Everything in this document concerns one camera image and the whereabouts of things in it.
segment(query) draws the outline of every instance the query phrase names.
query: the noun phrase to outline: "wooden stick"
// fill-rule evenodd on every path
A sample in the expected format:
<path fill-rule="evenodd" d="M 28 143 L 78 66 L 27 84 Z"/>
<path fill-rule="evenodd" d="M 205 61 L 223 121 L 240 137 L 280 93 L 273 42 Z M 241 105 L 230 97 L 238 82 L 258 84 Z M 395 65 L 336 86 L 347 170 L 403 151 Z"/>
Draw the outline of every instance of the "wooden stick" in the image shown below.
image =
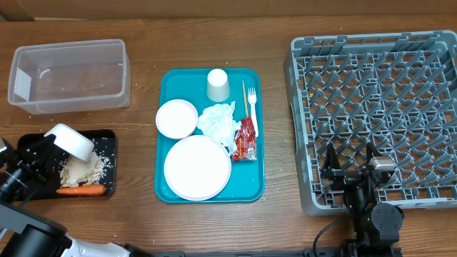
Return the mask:
<path fill-rule="evenodd" d="M 246 88 L 244 87 L 244 81 L 243 81 L 243 96 L 244 96 L 244 108 L 246 110 L 246 117 L 248 117 L 249 116 L 248 101 L 246 100 Z"/>

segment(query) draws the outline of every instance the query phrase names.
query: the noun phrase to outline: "black tray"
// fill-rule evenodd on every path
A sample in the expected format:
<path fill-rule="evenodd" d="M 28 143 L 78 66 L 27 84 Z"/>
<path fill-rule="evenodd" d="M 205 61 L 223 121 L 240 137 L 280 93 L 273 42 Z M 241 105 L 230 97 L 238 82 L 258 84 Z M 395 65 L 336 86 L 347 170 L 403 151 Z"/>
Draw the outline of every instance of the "black tray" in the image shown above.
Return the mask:
<path fill-rule="evenodd" d="M 109 158 L 112 168 L 106 169 L 106 175 L 103 178 L 100 178 L 99 183 L 105 185 L 106 192 L 104 196 L 110 196 L 114 193 L 116 185 L 116 157 L 117 157 L 117 140 L 116 134 L 109 129 L 101 130 L 92 130 L 92 131 L 78 131 L 81 135 L 87 137 L 89 140 L 94 142 L 94 151 L 99 155 L 100 153 L 103 156 Z M 36 134 L 27 134 L 22 136 L 17 143 L 17 148 L 26 148 L 29 144 L 37 142 L 43 138 L 43 133 Z M 52 152 L 49 154 L 49 157 L 44 164 L 45 172 L 52 173 L 50 179 L 48 180 L 45 186 L 36 191 L 39 187 L 39 184 L 34 181 L 27 183 L 27 188 L 24 189 L 22 193 L 16 198 L 17 201 L 22 201 L 31 193 L 35 192 L 34 196 L 30 200 L 39 200 L 39 199 L 51 199 L 51 198 L 68 198 L 74 196 L 65 196 L 56 193 L 56 190 L 60 188 L 60 170 L 63 168 L 60 165 L 61 161 L 68 159 L 69 154 L 59 147 L 53 148 Z"/>

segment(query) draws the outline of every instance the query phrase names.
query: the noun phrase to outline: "clear plastic bin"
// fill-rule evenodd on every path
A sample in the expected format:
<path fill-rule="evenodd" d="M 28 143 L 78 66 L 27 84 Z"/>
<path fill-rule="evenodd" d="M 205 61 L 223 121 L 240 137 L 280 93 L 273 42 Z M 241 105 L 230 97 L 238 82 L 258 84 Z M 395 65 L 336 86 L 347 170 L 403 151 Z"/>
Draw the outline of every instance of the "clear plastic bin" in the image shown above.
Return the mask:
<path fill-rule="evenodd" d="M 8 102 L 31 114 L 130 105 L 130 61 L 122 40 L 19 47 Z"/>

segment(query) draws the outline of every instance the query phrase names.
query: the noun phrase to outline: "wooden table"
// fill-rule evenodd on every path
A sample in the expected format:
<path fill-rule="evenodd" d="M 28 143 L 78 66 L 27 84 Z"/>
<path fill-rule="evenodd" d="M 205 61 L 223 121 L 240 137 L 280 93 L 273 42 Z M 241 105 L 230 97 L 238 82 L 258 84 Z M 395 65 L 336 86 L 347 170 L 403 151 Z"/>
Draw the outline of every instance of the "wooden table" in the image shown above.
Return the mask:
<path fill-rule="evenodd" d="M 0 135 L 16 143 L 57 123 L 75 129 L 112 129 L 119 138 L 116 193 L 111 198 L 33 201 L 26 208 L 97 243 L 131 243 L 148 251 L 275 251 L 311 247 L 336 217 L 301 209 L 295 139 L 282 62 L 297 36 L 451 29 L 455 16 L 310 16 L 255 19 L 158 19 L 0 23 Z M 131 106 L 126 109 L 29 116 L 7 102 L 16 48 L 92 39 L 123 39 L 131 61 Z M 170 69 L 249 67 L 262 83 L 266 190 L 255 203 L 179 204 L 154 192 L 162 76 Z M 457 209 L 406 210 L 405 256 L 457 251 Z M 351 225 L 331 229 L 319 246 L 337 246 Z"/>

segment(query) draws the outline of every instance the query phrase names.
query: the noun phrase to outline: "white plastic fork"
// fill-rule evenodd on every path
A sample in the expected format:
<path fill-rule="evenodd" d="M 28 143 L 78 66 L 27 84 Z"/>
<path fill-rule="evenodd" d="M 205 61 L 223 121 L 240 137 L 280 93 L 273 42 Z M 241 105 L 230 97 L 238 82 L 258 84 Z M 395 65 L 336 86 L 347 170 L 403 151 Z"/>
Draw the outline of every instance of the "white plastic fork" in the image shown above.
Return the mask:
<path fill-rule="evenodd" d="M 256 116 L 256 102 L 257 95 L 255 88 L 250 88 L 248 92 L 248 102 L 251 105 L 251 118 L 252 123 L 254 123 L 254 129 L 256 130 L 256 137 L 258 137 L 258 126 L 257 126 L 257 116 Z"/>

